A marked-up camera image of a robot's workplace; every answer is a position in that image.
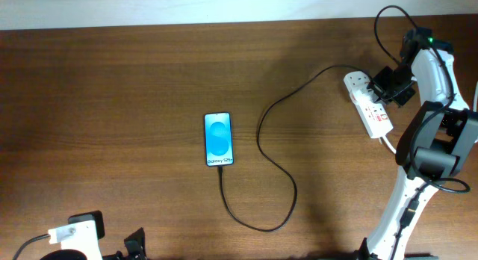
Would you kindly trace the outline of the blue Galaxy smartphone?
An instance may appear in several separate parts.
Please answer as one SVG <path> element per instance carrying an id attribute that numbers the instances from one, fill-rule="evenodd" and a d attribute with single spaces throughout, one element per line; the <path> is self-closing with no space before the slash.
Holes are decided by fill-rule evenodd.
<path id="1" fill-rule="evenodd" d="M 230 113 L 206 114 L 204 125 L 206 165 L 208 167 L 219 167 L 233 164 L 235 160 Z"/>

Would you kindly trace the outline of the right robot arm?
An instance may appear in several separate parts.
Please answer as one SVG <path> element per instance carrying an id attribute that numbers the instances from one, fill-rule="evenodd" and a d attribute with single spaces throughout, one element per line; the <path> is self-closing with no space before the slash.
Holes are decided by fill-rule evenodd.
<path id="1" fill-rule="evenodd" d="M 356 251 L 357 259 L 404 259 L 421 213 L 438 191 L 450 192 L 477 141 L 477 113 L 461 97 L 453 72 L 453 46 L 428 28 L 403 37 L 401 61 L 367 86 L 376 100 L 404 105 L 419 89 L 421 107 L 400 138 L 397 180 L 379 225 Z"/>

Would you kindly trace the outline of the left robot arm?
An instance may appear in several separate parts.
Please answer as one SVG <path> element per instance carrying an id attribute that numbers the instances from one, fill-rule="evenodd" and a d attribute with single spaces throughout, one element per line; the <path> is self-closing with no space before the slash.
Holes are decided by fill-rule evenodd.
<path id="1" fill-rule="evenodd" d="M 127 253 L 121 251 L 103 256 L 99 240 L 105 236 L 101 211 L 76 214 L 68 218 L 68 224 L 49 229 L 49 243 L 60 244 L 60 249 L 41 260 L 147 260 L 145 232 L 139 228 L 124 240 Z"/>

